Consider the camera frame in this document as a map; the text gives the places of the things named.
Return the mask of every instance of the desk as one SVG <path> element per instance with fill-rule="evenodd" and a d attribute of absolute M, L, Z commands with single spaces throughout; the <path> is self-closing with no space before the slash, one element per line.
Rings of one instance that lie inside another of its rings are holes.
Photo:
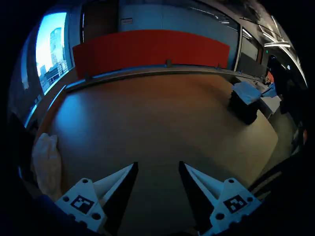
<path fill-rule="evenodd" d="M 189 74 L 67 94 L 50 127 L 59 137 L 63 182 L 69 188 L 83 177 L 96 181 L 138 161 L 118 235 L 167 235 L 195 226 L 178 162 L 247 187 L 278 140 L 260 111 L 245 125 L 227 110 L 231 91 L 220 76 Z"/>
<path fill-rule="evenodd" d="M 258 89 L 260 92 L 264 92 L 268 89 L 268 86 L 264 85 L 260 81 L 256 81 L 253 79 L 248 79 L 248 78 L 243 78 L 236 76 L 238 81 L 246 81 L 250 83 L 253 87 Z M 275 96 L 273 98 L 271 97 L 265 97 L 265 98 L 260 98 L 260 104 L 261 104 L 261 112 L 265 115 L 267 119 L 276 112 L 276 110 L 280 106 L 280 101 L 281 99 L 278 96 Z"/>

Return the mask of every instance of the screw hole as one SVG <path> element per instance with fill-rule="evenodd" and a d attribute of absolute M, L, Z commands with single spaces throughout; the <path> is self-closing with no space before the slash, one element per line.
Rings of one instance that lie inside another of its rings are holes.
<path fill-rule="evenodd" d="M 218 214 L 216 214 L 215 218 L 218 220 L 222 220 L 224 218 L 224 214 L 218 213 Z"/>
<path fill-rule="evenodd" d="M 84 221 L 80 221 L 79 225 L 84 227 L 84 228 L 87 228 L 87 224 Z"/>
<path fill-rule="evenodd" d="M 69 216 L 71 219 L 73 219 L 73 220 L 76 219 L 76 217 L 74 216 L 74 214 L 69 214 L 68 216 Z"/>
<path fill-rule="evenodd" d="M 68 202 L 70 199 L 69 199 L 69 197 L 64 196 L 64 197 L 63 197 L 63 200 L 64 200 L 65 202 Z"/>
<path fill-rule="evenodd" d="M 92 214 L 92 218 L 93 218 L 93 219 L 100 219 L 101 216 L 100 216 L 99 213 L 93 213 L 93 214 Z"/>

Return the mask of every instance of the ceiling light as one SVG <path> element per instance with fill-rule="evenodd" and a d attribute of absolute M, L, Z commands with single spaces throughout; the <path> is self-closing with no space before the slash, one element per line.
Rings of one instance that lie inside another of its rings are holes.
<path fill-rule="evenodd" d="M 245 29 L 243 29 L 243 32 L 244 32 L 245 34 L 247 34 L 250 38 L 252 37 L 252 36 L 250 35 L 250 33 L 248 33 Z"/>
<path fill-rule="evenodd" d="M 265 43 L 264 47 L 286 47 L 286 48 L 290 48 L 291 45 L 288 42 L 269 42 L 269 43 Z"/>
<path fill-rule="evenodd" d="M 267 34 L 264 30 L 263 30 L 263 28 L 261 27 L 261 26 L 259 26 L 260 27 L 260 29 L 261 29 L 261 31 L 263 32 L 263 35 L 265 35 L 268 39 L 270 39 L 271 41 L 273 41 L 273 42 L 277 42 L 273 37 L 271 37 L 269 34 Z M 300 73 L 301 73 L 301 75 L 302 75 L 302 77 L 303 77 L 303 79 L 304 79 L 304 81 L 305 81 L 305 84 L 306 84 L 306 87 L 308 87 L 308 83 L 306 82 L 306 78 L 305 78 L 305 75 L 304 75 L 304 73 L 303 73 L 303 71 L 302 71 L 302 68 L 301 68 L 301 65 L 300 65 L 300 63 L 299 63 L 299 59 L 297 58 L 297 59 L 295 59 L 292 55 L 291 55 L 291 53 L 285 48 L 285 47 L 283 47 L 283 46 L 279 46 L 281 49 L 282 49 L 282 51 L 284 51 L 290 58 L 291 58 L 291 60 L 294 62 L 294 64 L 297 66 L 297 68 L 298 68 L 298 70 L 300 71 Z"/>
<path fill-rule="evenodd" d="M 272 38 L 269 34 L 267 33 L 263 33 L 263 35 L 265 35 L 268 39 L 270 39 L 273 42 L 277 42 L 274 38 Z"/>
<path fill-rule="evenodd" d="M 249 37 L 248 37 L 247 35 L 245 35 L 245 34 L 242 34 L 242 36 L 245 37 L 245 38 L 247 38 L 247 39 L 249 39 Z"/>

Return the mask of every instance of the white wall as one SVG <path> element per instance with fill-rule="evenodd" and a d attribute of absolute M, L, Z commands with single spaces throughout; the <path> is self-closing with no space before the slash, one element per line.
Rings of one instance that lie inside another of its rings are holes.
<path fill-rule="evenodd" d="M 119 18 L 132 18 L 132 24 L 119 25 L 119 31 L 176 30 L 215 39 L 230 46 L 228 69 L 234 69 L 239 33 L 204 14 L 167 5 L 124 5 Z"/>
<path fill-rule="evenodd" d="M 257 60 L 258 49 L 245 37 L 242 38 L 241 52 L 245 53 L 255 61 Z"/>

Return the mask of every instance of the red wall panel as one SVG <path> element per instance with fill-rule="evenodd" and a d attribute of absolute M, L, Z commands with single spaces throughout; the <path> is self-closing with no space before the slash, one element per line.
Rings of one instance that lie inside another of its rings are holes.
<path fill-rule="evenodd" d="M 173 30 L 113 33 L 73 47 L 78 78 L 134 66 L 173 64 L 226 68 L 230 47 L 203 36 Z"/>

